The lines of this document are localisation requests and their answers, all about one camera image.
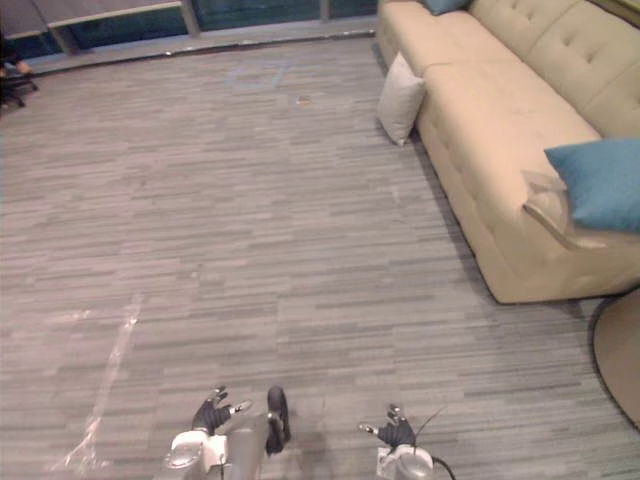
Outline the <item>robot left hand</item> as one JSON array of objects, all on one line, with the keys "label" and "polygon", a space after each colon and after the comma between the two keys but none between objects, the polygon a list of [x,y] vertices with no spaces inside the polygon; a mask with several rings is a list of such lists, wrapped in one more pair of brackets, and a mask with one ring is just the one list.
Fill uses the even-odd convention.
[{"label": "robot left hand", "polygon": [[249,410],[254,402],[243,400],[236,404],[222,405],[222,401],[228,396],[225,385],[217,385],[197,409],[191,423],[191,429],[201,431],[209,436],[229,421],[233,416]]}]

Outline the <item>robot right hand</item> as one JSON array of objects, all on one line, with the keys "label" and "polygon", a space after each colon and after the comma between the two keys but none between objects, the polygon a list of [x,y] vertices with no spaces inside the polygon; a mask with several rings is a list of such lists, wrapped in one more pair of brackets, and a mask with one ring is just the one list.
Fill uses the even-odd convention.
[{"label": "robot right hand", "polygon": [[414,446],[416,444],[416,434],[399,405],[390,403],[387,407],[386,417],[387,423],[383,426],[376,427],[360,422],[357,428],[359,431],[381,440],[391,449],[402,445]]}]

